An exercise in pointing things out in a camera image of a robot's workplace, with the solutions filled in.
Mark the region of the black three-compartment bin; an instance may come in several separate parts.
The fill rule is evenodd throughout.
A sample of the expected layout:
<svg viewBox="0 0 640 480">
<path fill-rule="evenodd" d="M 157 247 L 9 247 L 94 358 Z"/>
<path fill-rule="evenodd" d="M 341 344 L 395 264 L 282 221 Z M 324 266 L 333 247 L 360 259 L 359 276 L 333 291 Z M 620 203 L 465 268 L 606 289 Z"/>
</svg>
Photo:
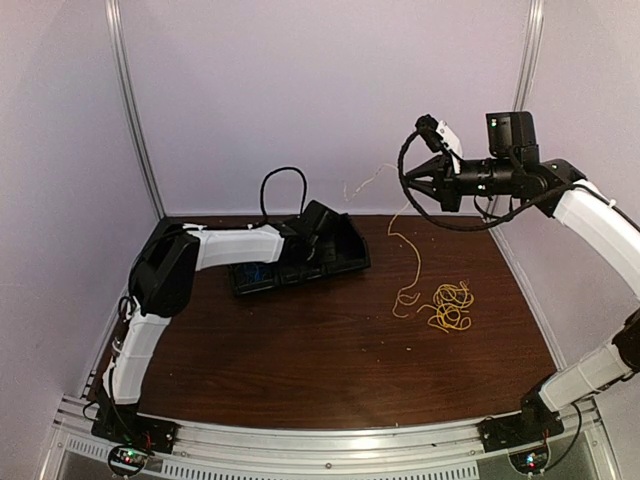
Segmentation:
<svg viewBox="0 0 640 480">
<path fill-rule="evenodd" d="M 235 296 L 257 294 L 371 267 L 367 242 L 346 213 L 338 215 L 333 232 L 326 240 L 319 240 L 316 246 L 313 257 L 301 263 L 245 262 L 229 266 L 232 293 Z"/>
</svg>

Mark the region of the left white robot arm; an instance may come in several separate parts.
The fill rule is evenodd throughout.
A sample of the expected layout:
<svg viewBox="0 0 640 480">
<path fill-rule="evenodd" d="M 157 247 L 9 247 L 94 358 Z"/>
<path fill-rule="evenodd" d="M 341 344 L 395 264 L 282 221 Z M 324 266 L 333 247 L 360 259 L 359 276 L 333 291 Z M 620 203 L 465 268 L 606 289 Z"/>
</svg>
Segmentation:
<svg viewBox="0 0 640 480">
<path fill-rule="evenodd" d="M 104 390 L 117 405 L 105 415 L 106 429 L 123 444 L 143 436 L 142 419 L 122 405 L 140 400 L 156 345 L 171 319 L 188 306 L 197 272 L 241 263 L 312 265 L 322 258 L 340 218 L 312 201 L 300 215 L 236 228 L 161 221 L 130 270 L 127 327 L 114 341 L 103 374 Z"/>
</svg>

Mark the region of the aluminium front rail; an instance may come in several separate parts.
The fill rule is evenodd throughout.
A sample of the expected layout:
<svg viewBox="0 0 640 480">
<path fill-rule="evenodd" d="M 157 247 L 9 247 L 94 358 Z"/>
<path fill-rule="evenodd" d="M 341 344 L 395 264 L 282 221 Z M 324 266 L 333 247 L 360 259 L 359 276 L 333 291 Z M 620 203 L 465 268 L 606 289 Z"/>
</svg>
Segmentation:
<svg viewBox="0 0 640 480">
<path fill-rule="evenodd" d="M 261 430 L 179 424 L 171 454 L 132 479 L 621 479 L 598 410 L 581 405 L 569 454 L 544 475 L 519 474 L 509 451 L 487 452 L 476 421 L 369 430 Z M 63 399 L 39 479 L 116 479 L 112 444 L 91 435 L 82 403 Z"/>
</svg>

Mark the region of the aluminium frame post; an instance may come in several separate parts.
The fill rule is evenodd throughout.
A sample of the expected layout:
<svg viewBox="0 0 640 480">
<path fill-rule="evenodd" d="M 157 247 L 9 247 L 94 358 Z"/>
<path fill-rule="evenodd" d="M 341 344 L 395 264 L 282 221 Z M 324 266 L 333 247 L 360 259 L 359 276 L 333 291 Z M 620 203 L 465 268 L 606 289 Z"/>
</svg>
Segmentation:
<svg viewBox="0 0 640 480">
<path fill-rule="evenodd" d="M 120 2 L 117 0 L 106 0 L 104 2 L 104 6 L 107 28 L 114 55 L 116 75 L 123 100 L 123 107 L 129 133 L 141 171 L 143 184 L 151 202 L 154 214 L 157 219 L 162 219 L 166 215 L 166 211 L 156 175 L 149 157 L 148 147 L 134 92 Z"/>
<path fill-rule="evenodd" d="M 521 55 L 512 109 L 526 109 L 537 70 L 545 21 L 545 1 L 531 0 L 525 24 L 524 45 Z"/>
</svg>

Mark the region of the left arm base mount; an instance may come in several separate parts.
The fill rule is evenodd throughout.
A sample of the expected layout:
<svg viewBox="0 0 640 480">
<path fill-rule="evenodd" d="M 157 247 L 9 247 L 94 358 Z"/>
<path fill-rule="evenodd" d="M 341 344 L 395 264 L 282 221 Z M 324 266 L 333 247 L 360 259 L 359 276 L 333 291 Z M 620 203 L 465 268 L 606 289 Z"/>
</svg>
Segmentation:
<svg viewBox="0 0 640 480">
<path fill-rule="evenodd" d="M 132 426 L 125 427 L 118 420 L 93 422 L 91 434 L 107 440 L 106 463 L 112 473 L 132 477 L 159 459 L 159 454 L 171 454 L 177 437 L 175 422 L 149 417 L 136 417 Z"/>
</svg>

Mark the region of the left aluminium frame post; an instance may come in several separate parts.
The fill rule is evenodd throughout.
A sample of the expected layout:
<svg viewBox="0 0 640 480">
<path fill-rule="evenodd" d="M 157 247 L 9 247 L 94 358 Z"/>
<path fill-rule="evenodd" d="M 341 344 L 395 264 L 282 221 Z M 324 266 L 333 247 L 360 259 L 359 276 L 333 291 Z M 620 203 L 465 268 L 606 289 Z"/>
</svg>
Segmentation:
<svg viewBox="0 0 640 480">
<path fill-rule="evenodd" d="M 162 219 L 166 215 L 166 211 L 156 175 L 149 157 L 148 147 L 134 92 L 120 2 L 117 0 L 106 0 L 104 2 L 104 6 L 107 28 L 114 55 L 116 75 L 123 100 L 123 107 L 129 133 L 141 171 L 143 184 L 151 202 L 154 214 L 157 219 Z"/>
</svg>

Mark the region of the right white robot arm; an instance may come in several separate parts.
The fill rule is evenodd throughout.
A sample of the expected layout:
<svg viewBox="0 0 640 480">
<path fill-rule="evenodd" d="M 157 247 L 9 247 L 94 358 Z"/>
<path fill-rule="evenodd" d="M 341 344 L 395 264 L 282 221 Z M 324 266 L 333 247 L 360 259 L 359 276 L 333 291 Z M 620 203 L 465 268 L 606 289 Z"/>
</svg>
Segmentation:
<svg viewBox="0 0 640 480">
<path fill-rule="evenodd" d="M 530 112 L 489 113 L 485 119 L 490 155 L 475 160 L 464 158 L 459 138 L 445 121 L 430 115 L 416 120 L 400 152 L 406 154 L 414 140 L 422 139 L 434 156 L 412 170 L 405 169 L 402 159 L 397 161 L 401 188 L 415 210 L 443 227 L 444 222 L 415 199 L 416 193 L 437 201 L 444 212 L 458 211 L 464 197 L 509 196 L 519 207 L 488 216 L 480 230 L 505 224 L 535 207 L 581 237 L 637 293 L 638 225 L 571 163 L 541 161 Z M 520 413 L 511 418 L 513 433 L 519 440 L 533 441 L 555 424 L 560 410 L 638 372 L 639 315 L 633 313 L 604 346 L 536 385 L 522 399 Z"/>
</svg>

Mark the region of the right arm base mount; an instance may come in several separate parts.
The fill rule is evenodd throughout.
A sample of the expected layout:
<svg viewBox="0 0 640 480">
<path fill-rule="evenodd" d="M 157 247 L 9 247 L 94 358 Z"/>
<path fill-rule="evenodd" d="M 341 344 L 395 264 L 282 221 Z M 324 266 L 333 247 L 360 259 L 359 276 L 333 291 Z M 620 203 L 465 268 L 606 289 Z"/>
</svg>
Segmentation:
<svg viewBox="0 0 640 480">
<path fill-rule="evenodd" d="M 519 414 L 505 417 L 486 417 L 478 425 L 486 453 L 505 450 L 511 467 L 519 474 L 542 474 L 550 465 L 549 440 L 564 432 L 559 419 L 543 426 L 527 426 Z"/>
</svg>

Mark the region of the right aluminium frame post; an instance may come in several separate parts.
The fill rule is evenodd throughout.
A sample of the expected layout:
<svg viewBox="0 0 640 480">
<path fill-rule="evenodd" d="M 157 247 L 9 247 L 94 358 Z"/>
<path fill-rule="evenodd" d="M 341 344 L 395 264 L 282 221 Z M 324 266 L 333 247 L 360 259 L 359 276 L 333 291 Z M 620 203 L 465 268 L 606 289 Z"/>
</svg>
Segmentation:
<svg viewBox="0 0 640 480">
<path fill-rule="evenodd" d="M 521 55 L 512 109 L 526 109 L 537 70 L 545 21 L 545 1 L 531 0 L 525 24 L 524 45 Z"/>
</svg>

